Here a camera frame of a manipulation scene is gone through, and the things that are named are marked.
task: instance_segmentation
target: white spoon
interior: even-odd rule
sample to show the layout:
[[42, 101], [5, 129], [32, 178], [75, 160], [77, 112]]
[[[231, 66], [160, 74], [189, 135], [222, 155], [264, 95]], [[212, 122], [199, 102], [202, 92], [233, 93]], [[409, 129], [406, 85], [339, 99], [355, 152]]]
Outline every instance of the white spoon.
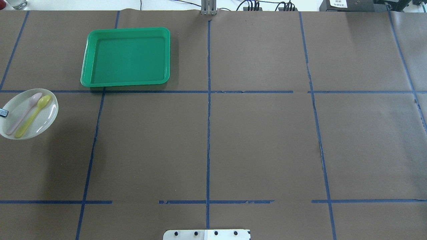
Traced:
[[37, 105], [37, 102], [41, 98], [41, 96], [42, 96], [42, 93], [36, 93], [31, 98], [29, 98], [29, 106], [28, 106], [27, 110], [22, 114], [21, 118], [18, 119], [15, 122], [15, 124], [9, 128], [9, 130], [7, 130], [7, 132], [6, 132], [7, 135], [10, 135], [13, 133], [13, 131], [15, 131], [15, 129], [18, 127], [18, 125], [22, 122], [22, 120], [24, 120], [26, 115], [29, 113], [29, 111], [32, 108], [34, 108], [34, 106]]

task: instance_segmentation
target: spoon handle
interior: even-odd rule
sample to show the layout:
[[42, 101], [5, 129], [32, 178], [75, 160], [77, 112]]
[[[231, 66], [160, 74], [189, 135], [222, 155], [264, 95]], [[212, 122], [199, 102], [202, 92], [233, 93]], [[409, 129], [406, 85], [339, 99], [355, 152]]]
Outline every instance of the spoon handle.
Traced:
[[40, 112], [40, 108], [37, 108], [34, 113], [22, 124], [22, 126], [16, 131], [15, 138], [21, 138], [24, 135], [25, 131], [31, 125], [32, 121], [37, 116], [38, 112]]
[[18, 125], [22, 122], [22, 120], [24, 120], [24, 118], [26, 117], [26, 115], [29, 113], [29, 111], [32, 109], [32, 107], [28, 107], [27, 110], [25, 110], [25, 112], [22, 114], [22, 116], [16, 120], [15, 124], [13, 124], [13, 126], [11, 126], [9, 128], [9, 130], [7, 130], [6, 134], [10, 135], [13, 133], [13, 131], [15, 131], [15, 129], [18, 127]]

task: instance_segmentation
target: glass cup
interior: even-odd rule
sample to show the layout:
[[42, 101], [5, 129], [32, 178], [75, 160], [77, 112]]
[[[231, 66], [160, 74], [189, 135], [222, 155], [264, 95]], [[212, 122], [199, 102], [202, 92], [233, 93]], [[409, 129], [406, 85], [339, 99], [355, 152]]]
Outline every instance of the glass cup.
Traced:
[[16, 10], [22, 10], [28, 5], [27, 0], [6, 0], [6, 1]]

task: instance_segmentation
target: white bracket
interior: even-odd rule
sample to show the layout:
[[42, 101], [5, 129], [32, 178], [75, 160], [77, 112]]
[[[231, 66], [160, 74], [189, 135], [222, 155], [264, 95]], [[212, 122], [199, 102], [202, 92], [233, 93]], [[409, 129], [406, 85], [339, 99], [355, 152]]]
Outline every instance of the white bracket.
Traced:
[[202, 0], [202, 15], [216, 15], [216, 0]]
[[250, 240], [247, 229], [168, 230], [163, 240]]

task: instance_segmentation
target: green tray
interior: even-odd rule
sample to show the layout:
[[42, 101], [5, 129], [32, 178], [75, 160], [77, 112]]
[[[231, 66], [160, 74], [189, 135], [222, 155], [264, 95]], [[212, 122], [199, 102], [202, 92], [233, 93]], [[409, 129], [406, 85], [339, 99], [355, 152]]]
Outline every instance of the green tray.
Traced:
[[80, 82], [90, 88], [162, 84], [169, 71], [167, 28], [95, 30], [88, 36]]

